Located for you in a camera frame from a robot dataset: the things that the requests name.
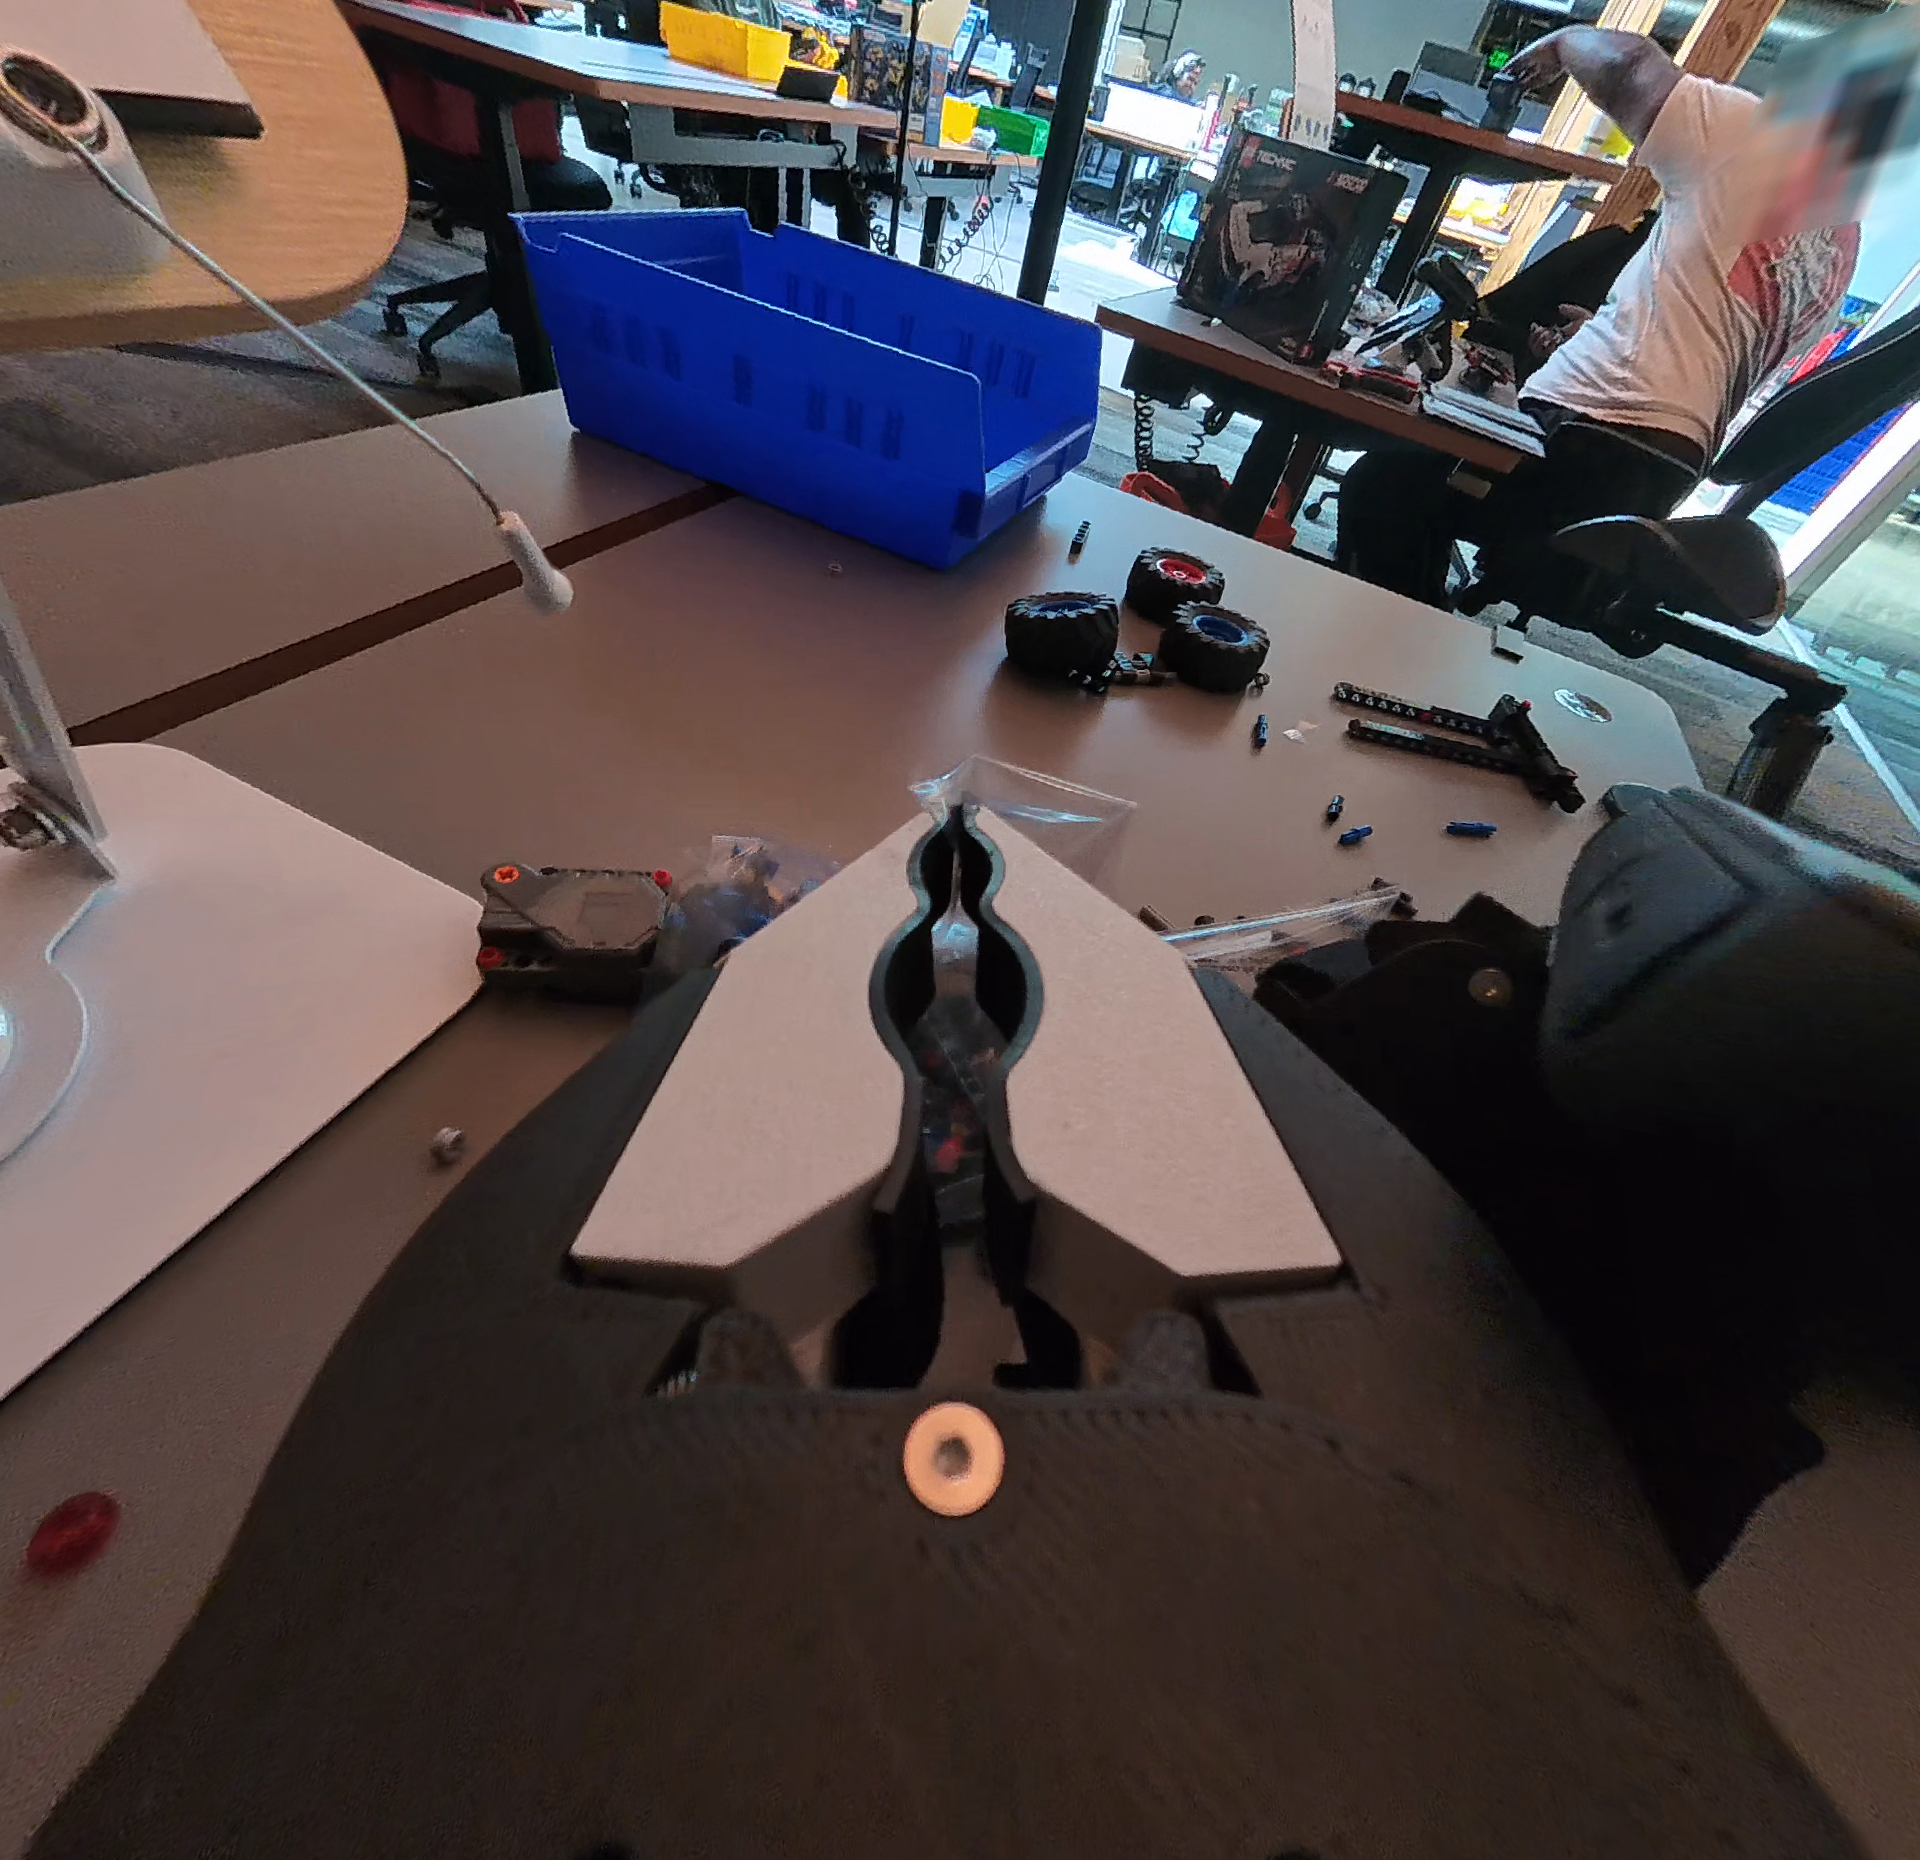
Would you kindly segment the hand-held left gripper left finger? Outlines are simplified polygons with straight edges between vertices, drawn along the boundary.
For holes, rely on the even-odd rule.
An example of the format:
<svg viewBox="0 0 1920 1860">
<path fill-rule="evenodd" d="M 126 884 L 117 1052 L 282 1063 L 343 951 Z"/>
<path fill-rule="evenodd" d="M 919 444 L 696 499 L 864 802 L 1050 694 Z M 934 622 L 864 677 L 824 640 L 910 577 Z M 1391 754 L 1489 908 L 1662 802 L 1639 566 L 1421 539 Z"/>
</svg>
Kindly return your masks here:
<svg viewBox="0 0 1920 1860">
<path fill-rule="evenodd" d="M 756 1313 L 841 1385 L 926 1378 L 947 1277 L 908 1032 L 953 864 L 953 823 L 910 823 L 710 973 L 575 1236 L 582 1277 Z"/>
</svg>

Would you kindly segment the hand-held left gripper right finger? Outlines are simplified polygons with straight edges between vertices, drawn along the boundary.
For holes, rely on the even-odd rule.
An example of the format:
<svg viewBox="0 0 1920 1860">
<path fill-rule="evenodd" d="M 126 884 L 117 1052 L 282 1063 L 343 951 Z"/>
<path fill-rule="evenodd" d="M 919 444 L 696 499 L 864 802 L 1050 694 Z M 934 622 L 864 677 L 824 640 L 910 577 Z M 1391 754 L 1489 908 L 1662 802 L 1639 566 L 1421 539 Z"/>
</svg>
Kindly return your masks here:
<svg viewBox="0 0 1920 1860">
<path fill-rule="evenodd" d="M 1189 962 L 988 808 L 959 814 L 986 1240 L 1024 1383 L 1080 1385 L 1153 1313 L 1332 1290 L 1345 1257 Z"/>
</svg>

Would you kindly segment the clear bag of toy bricks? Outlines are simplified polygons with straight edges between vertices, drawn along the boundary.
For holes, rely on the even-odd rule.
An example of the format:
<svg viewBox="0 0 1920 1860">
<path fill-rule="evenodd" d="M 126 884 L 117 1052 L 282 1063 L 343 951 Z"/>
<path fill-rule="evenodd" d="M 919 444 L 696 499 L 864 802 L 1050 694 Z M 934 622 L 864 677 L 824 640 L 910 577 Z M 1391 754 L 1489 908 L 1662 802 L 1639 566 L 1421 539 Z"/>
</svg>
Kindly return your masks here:
<svg viewBox="0 0 1920 1860">
<path fill-rule="evenodd" d="M 982 754 L 919 784 L 912 794 L 937 820 L 959 806 L 988 808 L 1091 882 L 1109 869 L 1134 814 L 1132 802 L 1107 790 Z M 715 834 L 690 887 L 669 902 L 654 969 L 663 980 L 678 980 L 715 967 L 836 871 L 832 861 L 776 841 Z M 1362 937 L 1386 920 L 1408 922 L 1416 913 L 1404 888 L 1377 882 L 1364 895 L 1238 922 L 1230 931 L 1205 920 L 1187 958 L 1250 990 L 1277 962 Z M 986 1221 L 982 1097 L 1006 1048 L 1004 1032 L 975 1000 L 980 931 L 959 900 L 931 932 L 931 972 L 931 1003 L 908 1013 L 908 1048 L 926 1074 L 921 1137 L 928 1187 L 940 1232 L 959 1240 Z"/>
</svg>

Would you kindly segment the grey desk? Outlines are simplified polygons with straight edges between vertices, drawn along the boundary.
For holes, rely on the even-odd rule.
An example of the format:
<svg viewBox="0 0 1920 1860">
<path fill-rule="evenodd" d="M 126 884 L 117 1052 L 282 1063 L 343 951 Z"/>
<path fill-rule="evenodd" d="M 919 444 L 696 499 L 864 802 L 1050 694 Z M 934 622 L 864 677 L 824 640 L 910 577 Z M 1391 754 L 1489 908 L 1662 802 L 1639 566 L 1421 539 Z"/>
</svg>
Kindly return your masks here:
<svg viewBox="0 0 1920 1860">
<path fill-rule="evenodd" d="M 78 745 L 154 741 L 297 680 L 417 646 L 541 653 L 483 502 L 373 428 L 5 507 L 5 587 Z"/>
<path fill-rule="evenodd" d="M 1067 562 L 1080 521 L 1091 540 Z M 541 653 L 511 646 L 504 674 L 483 674 L 479 640 L 417 646 L 162 739 L 435 875 L 477 873 L 493 846 L 618 861 L 710 832 L 852 861 L 908 817 L 910 780 L 980 752 L 1134 799 L 1117 888 L 1167 915 L 1352 887 L 1310 882 L 1336 871 L 1305 808 L 1327 732 L 1254 758 L 1221 699 L 1172 687 L 1102 713 L 998 672 L 1006 598 L 1117 583 L 1149 540 L 1207 546 L 1230 601 L 1279 634 L 1279 725 L 1327 718 L 1336 677 L 1457 705 L 1569 687 L 1611 713 L 1542 717 L 1589 790 L 1696 780 L 1669 703 L 1616 672 L 1546 646 L 1507 665 L 1477 623 L 1087 482 L 947 577 L 720 502 L 589 558 L 585 618 Z M 493 1147 L 608 1029 L 605 1009 L 469 1008 L 5 1407 L 5 1854 L 158 1673 L 323 1357 L 465 1175 L 429 1163 L 429 1133 Z M 37 1523 L 87 1488 L 122 1503 L 113 1541 L 71 1579 L 32 1579 Z"/>
</svg>

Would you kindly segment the black tyre blue hub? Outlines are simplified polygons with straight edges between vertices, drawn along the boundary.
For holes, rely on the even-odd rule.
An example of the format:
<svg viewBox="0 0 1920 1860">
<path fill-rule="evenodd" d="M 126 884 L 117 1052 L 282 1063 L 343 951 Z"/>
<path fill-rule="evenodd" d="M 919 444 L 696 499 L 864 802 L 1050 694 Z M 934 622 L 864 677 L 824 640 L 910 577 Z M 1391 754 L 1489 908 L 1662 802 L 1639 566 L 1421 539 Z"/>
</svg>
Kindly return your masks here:
<svg viewBox="0 0 1920 1860">
<path fill-rule="evenodd" d="M 1157 671 L 1189 687 L 1245 696 L 1266 686 L 1268 632 L 1220 602 L 1181 602 L 1157 646 Z"/>
<path fill-rule="evenodd" d="M 1118 601 L 1104 592 L 1053 589 L 1006 607 L 1006 662 L 1019 672 L 1104 691 L 1117 668 Z"/>
</svg>

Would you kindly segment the black beam assembly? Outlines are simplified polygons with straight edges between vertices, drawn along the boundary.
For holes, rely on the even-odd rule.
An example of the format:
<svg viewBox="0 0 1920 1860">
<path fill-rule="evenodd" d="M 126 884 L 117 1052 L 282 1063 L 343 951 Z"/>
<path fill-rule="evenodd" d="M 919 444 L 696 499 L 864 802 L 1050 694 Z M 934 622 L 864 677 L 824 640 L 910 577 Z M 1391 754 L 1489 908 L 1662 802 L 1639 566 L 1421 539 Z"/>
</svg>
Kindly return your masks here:
<svg viewBox="0 0 1920 1860">
<path fill-rule="evenodd" d="M 1585 806 L 1576 770 L 1549 748 L 1528 701 L 1500 696 L 1489 713 L 1473 717 L 1355 687 L 1348 680 L 1336 682 L 1330 699 L 1352 713 L 1345 738 L 1355 745 L 1516 777 L 1536 802 L 1563 814 Z"/>
</svg>

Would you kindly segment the black office chair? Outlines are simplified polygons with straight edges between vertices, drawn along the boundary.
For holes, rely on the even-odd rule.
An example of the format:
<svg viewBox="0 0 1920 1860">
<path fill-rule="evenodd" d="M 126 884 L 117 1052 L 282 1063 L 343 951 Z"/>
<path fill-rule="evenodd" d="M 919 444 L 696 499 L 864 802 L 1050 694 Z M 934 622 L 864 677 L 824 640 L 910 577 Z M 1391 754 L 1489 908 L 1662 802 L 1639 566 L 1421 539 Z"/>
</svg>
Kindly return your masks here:
<svg viewBox="0 0 1920 1860">
<path fill-rule="evenodd" d="M 1679 646 L 1777 687 L 1728 790 L 1764 817 L 1790 817 L 1836 739 L 1845 687 L 1755 646 L 1790 602 L 1781 551 L 1755 510 L 1916 388 L 1917 312 L 1906 312 L 1790 382 L 1728 440 L 1703 475 L 1736 490 L 1717 515 L 1679 515 L 1702 482 L 1681 459 L 1598 422 L 1563 422 L 1542 457 L 1489 490 L 1496 539 L 1451 583 L 1449 606 L 1477 615 L 1507 602 L 1516 628 L 1545 618 L 1621 656 Z"/>
</svg>

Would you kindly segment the black tyre red hub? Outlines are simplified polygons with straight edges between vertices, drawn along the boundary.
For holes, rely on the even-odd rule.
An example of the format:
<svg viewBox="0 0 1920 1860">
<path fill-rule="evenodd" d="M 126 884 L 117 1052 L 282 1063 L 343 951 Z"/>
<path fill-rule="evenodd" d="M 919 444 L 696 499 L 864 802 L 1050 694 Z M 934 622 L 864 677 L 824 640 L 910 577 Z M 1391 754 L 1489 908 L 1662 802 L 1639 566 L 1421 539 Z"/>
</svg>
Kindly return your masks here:
<svg viewBox="0 0 1920 1860">
<path fill-rule="evenodd" d="M 1134 556 L 1126 575 L 1126 607 L 1154 627 L 1166 627 L 1184 606 L 1215 606 L 1225 598 L 1225 573 L 1192 551 L 1149 546 Z"/>
</svg>

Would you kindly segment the blue storage bin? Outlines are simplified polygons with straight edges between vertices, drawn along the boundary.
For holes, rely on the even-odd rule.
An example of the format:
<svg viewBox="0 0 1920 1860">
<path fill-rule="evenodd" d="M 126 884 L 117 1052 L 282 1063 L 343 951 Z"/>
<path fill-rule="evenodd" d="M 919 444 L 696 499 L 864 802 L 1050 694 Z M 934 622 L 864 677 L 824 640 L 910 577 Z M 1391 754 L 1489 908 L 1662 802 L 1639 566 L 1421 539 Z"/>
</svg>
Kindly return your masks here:
<svg viewBox="0 0 1920 1860">
<path fill-rule="evenodd" d="M 575 431 L 948 570 L 1077 470 L 1102 337 L 745 212 L 522 213 Z"/>
</svg>

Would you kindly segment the brown work table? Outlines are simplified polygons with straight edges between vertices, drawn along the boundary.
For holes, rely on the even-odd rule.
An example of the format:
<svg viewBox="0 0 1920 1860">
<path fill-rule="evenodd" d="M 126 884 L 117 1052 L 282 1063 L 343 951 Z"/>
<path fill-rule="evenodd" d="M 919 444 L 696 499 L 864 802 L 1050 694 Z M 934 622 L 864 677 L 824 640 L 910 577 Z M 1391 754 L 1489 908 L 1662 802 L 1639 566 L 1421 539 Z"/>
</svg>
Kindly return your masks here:
<svg viewBox="0 0 1920 1860">
<path fill-rule="evenodd" d="M 1542 457 L 1542 444 L 1498 437 L 1359 383 L 1266 352 L 1254 341 L 1192 312 L 1172 288 L 1125 296 L 1096 310 L 1107 336 L 1132 342 L 1126 383 L 1189 386 L 1256 419 L 1225 497 L 1221 522 L 1256 537 L 1273 499 L 1295 521 L 1330 452 L 1417 448 L 1477 479 L 1500 479 Z"/>
</svg>

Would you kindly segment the red round stud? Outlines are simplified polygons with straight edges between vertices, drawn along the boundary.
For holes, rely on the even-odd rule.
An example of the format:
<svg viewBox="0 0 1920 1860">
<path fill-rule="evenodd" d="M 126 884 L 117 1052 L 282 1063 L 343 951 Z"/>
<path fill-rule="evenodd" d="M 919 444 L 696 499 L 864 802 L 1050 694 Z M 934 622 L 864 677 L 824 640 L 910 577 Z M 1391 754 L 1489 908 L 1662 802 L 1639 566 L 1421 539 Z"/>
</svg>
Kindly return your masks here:
<svg viewBox="0 0 1920 1860">
<path fill-rule="evenodd" d="M 23 1572 L 32 1579 L 71 1579 L 94 1566 L 122 1526 L 122 1503 L 108 1491 L 78 1491 L 56 1503 L 32 1534 Z"/>
</svg>

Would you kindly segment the large black toy box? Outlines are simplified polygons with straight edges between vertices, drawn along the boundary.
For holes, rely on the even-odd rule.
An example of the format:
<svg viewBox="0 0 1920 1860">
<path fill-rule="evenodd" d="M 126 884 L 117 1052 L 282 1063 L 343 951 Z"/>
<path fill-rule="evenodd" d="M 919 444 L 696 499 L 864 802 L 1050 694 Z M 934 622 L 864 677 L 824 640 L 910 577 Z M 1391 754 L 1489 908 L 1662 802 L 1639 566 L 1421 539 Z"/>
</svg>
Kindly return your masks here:
<svg viewBox="0 0 1920 1860">
<path fill-rule="evenodd" d="M 1287 363 L 1322 365 L 1345 342 L 1404 186 L 1398 167 L 1238 126 L 1179 303 Z"/>
</svg>

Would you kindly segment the black pillar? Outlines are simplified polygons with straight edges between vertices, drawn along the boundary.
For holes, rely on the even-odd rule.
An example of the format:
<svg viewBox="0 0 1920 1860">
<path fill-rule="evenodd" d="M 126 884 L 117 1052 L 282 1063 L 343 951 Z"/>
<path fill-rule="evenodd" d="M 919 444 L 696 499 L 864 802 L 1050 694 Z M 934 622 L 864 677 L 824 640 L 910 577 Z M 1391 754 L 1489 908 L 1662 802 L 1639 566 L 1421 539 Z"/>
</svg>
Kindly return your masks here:
<svg viewBox="0 0 1920 1860">
<path fill-rule="evenodd" d="M 1112 0 L 1073 3 L 1064 60 L 1053 102 L 1050 144 L 1040 167 L 1020 254 L 1019 296 L 1036 307 L 1047 303 L 1050 280 L 1060 257 L 1060 236 L 1082 135 L 1091 119 L 1093 82 L 1102 64 L 1109 14 Z"/>
</svg>

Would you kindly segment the wooden instruction board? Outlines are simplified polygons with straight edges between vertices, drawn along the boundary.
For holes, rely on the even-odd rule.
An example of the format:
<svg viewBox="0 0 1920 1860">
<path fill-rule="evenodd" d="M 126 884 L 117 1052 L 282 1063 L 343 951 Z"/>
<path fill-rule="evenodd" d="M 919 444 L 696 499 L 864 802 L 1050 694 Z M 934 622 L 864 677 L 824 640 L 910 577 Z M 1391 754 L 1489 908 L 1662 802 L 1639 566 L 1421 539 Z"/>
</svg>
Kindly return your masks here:
<svg viewBox="0 0 1920 1860">
<path fill-rule="evenodd" d="M 185 0 L 250 92 L 259 140 L 135 135 L 166 218 L 300 324 L 348 310 L 403 231 L 406 171 L 379 82 L 332 0 Z M 4 292 L 4 352 L 261 329 L 181 254 L 138 280 Z"/>
</svg>

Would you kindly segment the red office chair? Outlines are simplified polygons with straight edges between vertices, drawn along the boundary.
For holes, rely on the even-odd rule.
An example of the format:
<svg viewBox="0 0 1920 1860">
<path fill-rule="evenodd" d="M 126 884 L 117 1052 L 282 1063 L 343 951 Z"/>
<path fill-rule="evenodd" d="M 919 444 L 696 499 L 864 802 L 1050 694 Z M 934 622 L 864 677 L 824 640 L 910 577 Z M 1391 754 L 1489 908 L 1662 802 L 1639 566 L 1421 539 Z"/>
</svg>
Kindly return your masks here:
<svg viewBox="0 0 1920 1860">
<path fill-rule="evenodd" d="M 416 11 L 532 24 L 518 0 L 394 0 Z M 407 337 L 403 312 L 444 312 L 416 341 L 421 376 L 438 378 L 438 346 L 493 315 L 515 351 L 527 394 L 555 386 L 555 363 L 535 316 L 515 213 L 602 213 L 612 191 L 593 167 L 562 150 L 555 99 L 511 99 L 505 74 L 440 48 L 417 48 L 398 34 L 359 30 L 403 142 L 411 188 L 429 203 L 444 236 L 469 229 L 488 251 L 483 270 L 401 288 L 381 301 L 381 328 Z"/>
</svg>

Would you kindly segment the long background table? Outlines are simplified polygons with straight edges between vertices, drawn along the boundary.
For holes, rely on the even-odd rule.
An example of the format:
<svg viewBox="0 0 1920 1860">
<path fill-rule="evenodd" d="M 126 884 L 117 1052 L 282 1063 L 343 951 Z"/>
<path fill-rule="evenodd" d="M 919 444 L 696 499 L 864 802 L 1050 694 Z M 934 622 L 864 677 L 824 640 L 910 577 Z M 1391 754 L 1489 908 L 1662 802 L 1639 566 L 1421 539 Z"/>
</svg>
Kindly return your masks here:
<svg viewBox="0 0 1920 1860">
<path fill-rule="evenodd" d="M 468 7 L 407 0 L 336 0 L 348 25 L 381 42 L 392 60 L 417 64 L 474 101 L 477 184 L 486 195 L 527 208 L 524 101 L 621 105 L 640 167 L 770 172 L 852 172 L 867 140 L 888 142 L 901 119 L 846 99 L 797 99 L 676 63 L 649 48 L 535 24 L 486 19 Z"/>
</svg>

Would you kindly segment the yellow bin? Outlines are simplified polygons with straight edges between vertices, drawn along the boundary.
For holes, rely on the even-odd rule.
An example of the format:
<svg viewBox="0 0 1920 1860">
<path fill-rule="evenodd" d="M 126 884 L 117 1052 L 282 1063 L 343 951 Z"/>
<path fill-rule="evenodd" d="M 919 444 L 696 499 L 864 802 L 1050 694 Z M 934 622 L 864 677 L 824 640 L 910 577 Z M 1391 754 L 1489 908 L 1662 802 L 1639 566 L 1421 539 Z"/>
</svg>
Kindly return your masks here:
<svg viewBox="0 0 1920 1860">
<path fill-rule="evenodd" d="M 751 84 L 774 87 L 788 66 L 782 28 L 711 7 L 660 0 L 660 38 L 676 63 Z"/>
</svg>

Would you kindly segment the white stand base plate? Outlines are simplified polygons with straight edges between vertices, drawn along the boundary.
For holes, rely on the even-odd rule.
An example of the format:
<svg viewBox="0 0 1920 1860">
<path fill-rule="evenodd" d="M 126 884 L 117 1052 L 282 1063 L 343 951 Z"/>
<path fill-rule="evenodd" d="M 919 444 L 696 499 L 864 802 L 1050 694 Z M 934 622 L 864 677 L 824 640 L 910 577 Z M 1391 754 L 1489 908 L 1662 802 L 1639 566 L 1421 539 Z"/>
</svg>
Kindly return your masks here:
<svg viewBox="0 0 1920 1860">
<path fill-rule="evenodd" d="M 477 902 L 161 745 L 84 748 L 111 875 L 5 847 L 4 1393 L 477 991 Z"/>
</svg>

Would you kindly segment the wooden post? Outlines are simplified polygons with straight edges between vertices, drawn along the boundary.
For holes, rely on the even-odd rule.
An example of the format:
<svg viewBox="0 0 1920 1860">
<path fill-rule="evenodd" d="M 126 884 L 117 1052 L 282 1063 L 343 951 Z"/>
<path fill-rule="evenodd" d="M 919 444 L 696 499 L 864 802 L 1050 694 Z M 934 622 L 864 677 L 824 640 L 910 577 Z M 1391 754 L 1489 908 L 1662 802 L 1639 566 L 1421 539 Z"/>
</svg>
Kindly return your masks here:
<svg viewBox="0 0 1920 1860">
<path fill-rule="evenodd" d="M 1684 46 L 1675 54 L 1679 64 L 1698 78 L 1729 82 L 1761 45 L 1765 25 L 1778 19 L 1783 3 L 1707 0 L 1702 16 L 1684 36 Z M 1669 0 L 1608 0 L 1598 16 L 1598 25 L 1634 30 L 1649 38 L 1666 7 Z M 1576 84 L 1565 87 L 1549 112 L 1545 142 L 1560 151 L 1585 151 L 1589 140 L 1598 131 L 1598 122 L 1598 102 L 1585 99 Z M 1488 288 L 1506 285 L 1525 266 L 1533 243 L 1568 191 L 1568 186 L 1555 188 L 1549 184 L 1532 188 L 1510 221 L 1510 236 L 1500 257 L 1488 273 Z"/>
</svg>

